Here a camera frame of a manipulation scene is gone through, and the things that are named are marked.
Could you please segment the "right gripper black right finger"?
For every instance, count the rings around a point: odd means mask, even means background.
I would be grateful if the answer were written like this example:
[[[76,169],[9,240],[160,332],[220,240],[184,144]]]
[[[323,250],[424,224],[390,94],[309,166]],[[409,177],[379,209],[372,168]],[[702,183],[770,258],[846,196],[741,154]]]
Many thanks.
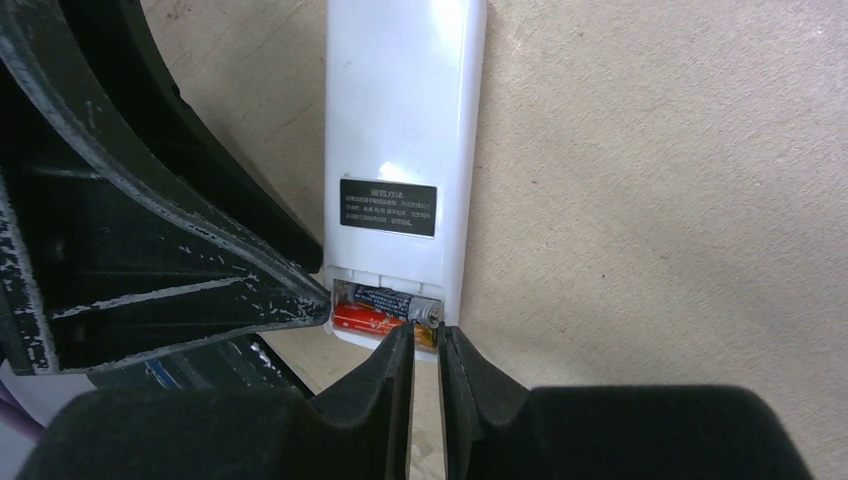
[[[774,411],[729,385],[528,389],[438,331],[450,479],[807,479]]]

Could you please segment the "red orange AAA battery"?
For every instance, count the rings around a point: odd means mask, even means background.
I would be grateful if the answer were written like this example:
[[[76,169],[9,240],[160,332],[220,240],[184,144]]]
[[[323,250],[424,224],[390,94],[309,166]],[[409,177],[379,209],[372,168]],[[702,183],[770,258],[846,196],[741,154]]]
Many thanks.
[[[333,325],[342,330],[384,337],[394,328],[407,322],[370,307],[354,303],[339,303],[334,308]],[[431,328],[412,323],[416,343],[427,349],[437,347],[435,331]]]

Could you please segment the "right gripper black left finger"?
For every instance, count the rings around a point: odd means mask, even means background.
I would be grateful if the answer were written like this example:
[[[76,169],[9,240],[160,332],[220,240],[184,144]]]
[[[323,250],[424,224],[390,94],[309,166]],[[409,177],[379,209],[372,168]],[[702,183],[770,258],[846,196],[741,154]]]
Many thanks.
[[[23,479],[404,479],[414,331],[306,398],[293,387],[94,390],[55,417]]]

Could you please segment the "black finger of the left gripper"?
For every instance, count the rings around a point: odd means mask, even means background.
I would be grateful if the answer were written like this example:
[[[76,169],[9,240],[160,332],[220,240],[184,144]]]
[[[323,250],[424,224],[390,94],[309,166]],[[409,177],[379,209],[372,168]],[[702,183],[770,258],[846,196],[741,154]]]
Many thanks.
[[[1,5],[1,348],[12,370],[106,371],[324,324],[316,272],[153,155],[60,2]]]
[[[214,136],[166,66],[137,1],[59,4],[107,97],[133,132],[175,176],[307,272],[323,250]]]

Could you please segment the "black AAA battery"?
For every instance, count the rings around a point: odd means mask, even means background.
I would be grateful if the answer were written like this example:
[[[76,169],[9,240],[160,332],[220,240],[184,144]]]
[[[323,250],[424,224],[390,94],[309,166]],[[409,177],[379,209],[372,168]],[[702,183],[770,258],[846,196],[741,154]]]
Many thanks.
[[[437,328],[444,318],[440,301],[391,289],[353,284],[347,288],[345,298],[407,323],[417,323],[428,328]]]

